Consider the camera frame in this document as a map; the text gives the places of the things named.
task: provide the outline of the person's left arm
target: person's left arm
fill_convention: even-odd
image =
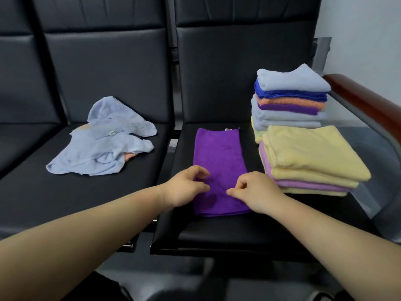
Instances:
[[[60,300],[161,212],[209,191],[193,181],[208,175],[192,166],[164,184],[2,240],[0,300]]]

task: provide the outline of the black leather backrest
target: black leather backrest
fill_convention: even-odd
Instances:
[[[33,0],[72,122],[115,96],[174,122],[163,0]]]
[[[175,0],[184,122],[249,121],[260,68],[311,60],[321,0]]]
[[[0,0],[0,76],[0,123],[60,122],[19,0]]]

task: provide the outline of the wall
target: wall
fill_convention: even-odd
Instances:
[[[322,0],[315,37],[332,37],[325,73],[341,73],[401,105],[401,0]],[[330,120],[360,121],[335,101]]]

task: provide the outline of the hand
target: hand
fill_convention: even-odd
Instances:
[[[172,209],[188,204],[198,193],[210,191],[209,185],[204,182],[195,182],[194,178],[205,179],[209,171],[201,166],[191,166],[175,176],[168,182],[159,185],[165,208]]]
[[[235,188],[228,189],[227,194],[242,200],[253,211],[270,216],[273,209],[286,198],[274,181],[257,171],[238,177]]]

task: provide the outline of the black leather seat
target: black leather seat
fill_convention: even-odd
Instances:
[[[156,184],[174,128],[162,0],[33,1],[72,124],[0,180],[0,238]],[[113,175],[47,172],[104,96],[155,123],[154,150]]]
[[[172,176],[193,164],[198,128],[240,128],[247,170],[263,172],[249,122],[256,70],[289,71],[310,61],[319,4],[320,0],[175,0],[184,125]],[[293,197],[378,234],[351,194]],[[152,254],[261,254],[274,260],[315,260],[266,215],[197,217],[191,203],[159,216],[150,250]]]
[[[61,127],[20,0],[0,0],[0,177]]]

